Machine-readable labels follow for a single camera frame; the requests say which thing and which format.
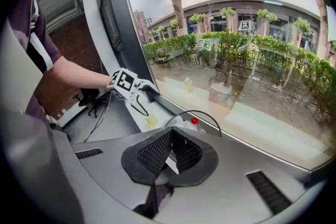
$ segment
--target building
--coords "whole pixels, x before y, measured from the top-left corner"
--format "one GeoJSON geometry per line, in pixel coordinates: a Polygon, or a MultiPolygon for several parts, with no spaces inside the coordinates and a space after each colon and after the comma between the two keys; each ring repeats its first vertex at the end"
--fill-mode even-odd
{"type": "MultiPolygon", "coordinates": [[[[189,25],[189,31],[197,32],[197,24],[191,24],[190,18],[195,13],[202,13],[204,18],[205,32],[223,31],[227,27],[226,18],[220,14],[220,9],[230,7],[235,10],[236,15],[233,18],[234,31],[238,31],[240,22],[243,20],[251,20],[255,23],[256,32],[264,34],[264,24],[257,16],[259,9],[267,9],[269,12],[275,13],[278,20],[273,23],[266,22],[266,35],[273,36],[282,41],[297,43],[298,33],[291,25],[298,17],[306,19],[311,27],[311,33],[303,35],[300,47],[305,50],[314,51],[315,45],[318,42],[320,17],[301,7],[289,4],[278,0],[212,0],[198,3],[184,8],[184,17],[189,25]]],[[[159,26],[165,27],[163,33],[165,37],[174,37],[177,35],[176,29],[172,29],[170,21],[175,18],[174,13],[171,13],[152,24],[152,29],[157,29],[159,26]]]]}
{"type": "Polygon", "coordinates": [[[145,23],[145,15],[143,12],[133,12],[133,18],[138,31],[141,44],[147,44],[150,42],[150,35],[148,27],[145,23]]]}

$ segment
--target black vent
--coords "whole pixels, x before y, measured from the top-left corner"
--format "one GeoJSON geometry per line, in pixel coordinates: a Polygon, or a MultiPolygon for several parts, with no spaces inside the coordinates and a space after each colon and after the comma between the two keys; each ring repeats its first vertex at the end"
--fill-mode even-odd
{"type": "Polygon", "coordinates": [[[89,150],[89,151],[76,152],[76,156],[79,159],[84,159],[84,158],[88,158],[88,157],[98,155],[100,153],[103,153],[103,151],[99,148],[95,148],[95,149],[89,150]]]}
{"type": "Polygon", "coordinates": [[[246,175],[269,209],[275,215],[285,210],[291,202],[261,171],[246,175]]]}

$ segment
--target curved building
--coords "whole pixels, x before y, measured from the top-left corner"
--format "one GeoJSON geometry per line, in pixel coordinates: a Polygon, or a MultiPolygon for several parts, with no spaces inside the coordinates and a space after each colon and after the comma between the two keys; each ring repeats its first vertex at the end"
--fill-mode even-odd
{"type": "MultiPolygon", "coordinates": [[[[275,13],[278,20],[273,23],[266,23],[266,35],[273,36],[276,39],[297,43],[298,33],[291,25],[291,22],[301,17],[306,19],[311,27],[311,33],[303,35],[300,47],[306,50],[314,51],[314,45],[318,42],[320,17],[301,7],[278,0],[211,0],[201,2],[184,8],[184,17],[188,25],[188,31],[198,32],[198,27],[202,29],[200,32],[223,31],[227,27],[227,21],[220,14],[220,9],[230,7],[236,14],[233,18],[234,31],[239,31],[240,22],[243,20],[251,20],[255,23],[256,32],[264,34],[264,24],[257,16],[259,9],[267,9],[269,12],[275,13]],[[190,18],[196,13],[205,15],[204,25],[192,24],[190,18]]],[[[171,13],[151,25],[152,30],[156,30],[159,26],[165,27],[164,37],[173,37],[177,35],[176,29],[172,29],[170,21],[175,18],[171,13]]],[[[154,35],[154,39],[158,40],[158,35],[154,35]]]]}

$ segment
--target grey plastic panel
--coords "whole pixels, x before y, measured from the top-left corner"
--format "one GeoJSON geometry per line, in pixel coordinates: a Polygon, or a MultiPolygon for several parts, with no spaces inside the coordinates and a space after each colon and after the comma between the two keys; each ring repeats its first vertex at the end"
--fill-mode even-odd
{"type": "MultiPolygon", "coordinates": [[[[202,184],[175,188],[171,199],[154,218],[161,223],[256,223],[272,217],[271,211],[255,191],[247,173],[261,170],[294,202],[305,193],[302,183],[268,161],[265,156],[243,144],[213,135],[183,129],[209,143],[218,154],[215,171],[202,184]]],[[[100,148],[103,153],[81,160],[90,176],[105,191],[126,207],[133,209],[145,202],[148,186],[134,183],[123,170],[120,158],[130,145],[153,131],[115,140],[73,145],[75,152],[100,148]]]]}
{"type": "MultiPolygon", "coordinates": [[[[24,195],[56,222],[83,223],[79,200],[62,169],[46,124],[8,111],[0,111],[0,118],[0,145],[24,195]]],[[[65,133],[58,135],[67,142],[65,133]]]]}
{"type": "MultiPolygon", "coordinates": [[[[85,223],[152,223],[149,219],[121,205],[92,179],[86,169],[80,164],[66,136],[62,135],[61,132],[54,131],[53,137],[63,170],[79,199],[85,223]]],[[[115,186],[122,185],[122,183],[113,183],[115,186]]]]}

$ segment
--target green shrub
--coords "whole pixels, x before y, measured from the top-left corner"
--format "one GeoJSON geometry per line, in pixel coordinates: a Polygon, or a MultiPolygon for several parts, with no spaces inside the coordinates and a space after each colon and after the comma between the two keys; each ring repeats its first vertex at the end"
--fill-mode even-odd
{"type": "Polygon", "coordinates": [[[230,7],[228,7],[228,8],[222,8],[220,10],[220,13],[223,16],[234,16],[236,14],[236,12],[233,9],[231,9],[230,7]]]}
{"type": "Polygon", "coordinates": [[[165,32],[166,28],[160,25],[157,30],[158,33],[162,34],[163,32],[165,32]]]}
{"type": "Polygon", "coordinates": [[[201,23],[201,22],[203,22],[203,20],[204,20],[204,14],[194,14],[193,16],[191,16],[191,18],[190,18],[190,21],[192,22],[192,23],[195,23],[195,24],[197,24],[197,23],[201,23]]]}
{"type": "MultiPolygon", "coordinates": [[[[272,74],[271,83],[282,85],[289,70],[293,69],[291,76],[294,81],[291,87],[298,88],[303,83],[311,95],[318,100],[319,109],[336,116],[336,69],[328,61],[319,59],[315,54],[291,42],[276,40],[270,36],[213,32],[202,34],[202,38],[218,40],[217,62],[219,64],[251,68],[254,55],[257,53],[259,69],[272,74]],[[249,50],[251,42],[257,46],[257,50],[249,50]]],[[[194,53],[194,47],[195,35],[189,34],[148,43],[144,45],[144,51],[147,58],[156,62],[159,57],[158,52],[162,48],[165,48],[166,54],[183,49],[184,58],[190,59],[190,55],[194,53]]],[[[208,64],[214,58],[214,52],[202,51],[201,56],[204,63],[208,64]]]]}
{"type": "Polygon", "coordinates": [[[258,10],[257,15],[259,18],[266,18],[268,13],[269,13],[268,10],[264,8],[264,9],[258,10]]]}
{"type": "Polygon", "coordinates": [[[178,23],[177,23],[177,19],[175,18],[175,19],[172,19],[171,21],[170,21],[170,26],[171,26],[171,28],[176,28],[177,27],[177,25],[178,25],[178,23]]]}

